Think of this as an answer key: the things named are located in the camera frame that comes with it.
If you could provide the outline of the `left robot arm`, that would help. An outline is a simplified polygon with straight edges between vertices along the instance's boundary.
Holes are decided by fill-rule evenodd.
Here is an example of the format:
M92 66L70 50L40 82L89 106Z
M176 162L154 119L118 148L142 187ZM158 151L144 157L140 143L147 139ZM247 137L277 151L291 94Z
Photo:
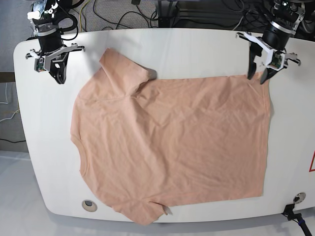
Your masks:
M290 37L296 34L299 24L305 16L305 4L294 3L289 0L274 1L273 13L269 24L264 29L263 35L256 37L249 32L236 33L241 39L250 43L249 66L247 78L251 80L256 73L256 57L261 57L262 52L267 54L265 70L260 77L264 84L282 69L287 68L288 61L301 65L296 53L288 53L285 49Z

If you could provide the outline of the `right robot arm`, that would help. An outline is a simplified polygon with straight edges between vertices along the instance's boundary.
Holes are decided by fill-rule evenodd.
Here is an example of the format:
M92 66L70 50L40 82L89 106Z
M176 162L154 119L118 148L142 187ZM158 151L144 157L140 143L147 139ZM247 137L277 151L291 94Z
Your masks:
M63 38L65 32L72 30L76 30L76 35L70 40L78 36L78 21L69 11L82 3L82 0L77 3L71 0L36 0L31 5L31 11L27 13L33 28L33 37L38 39L40 49L31 49L26 54L26 59L34 58L34 70L49 72L58 84L64 84L66 81L69 53L85 50L84 46L76 43L66 46L64 42L69 39Z

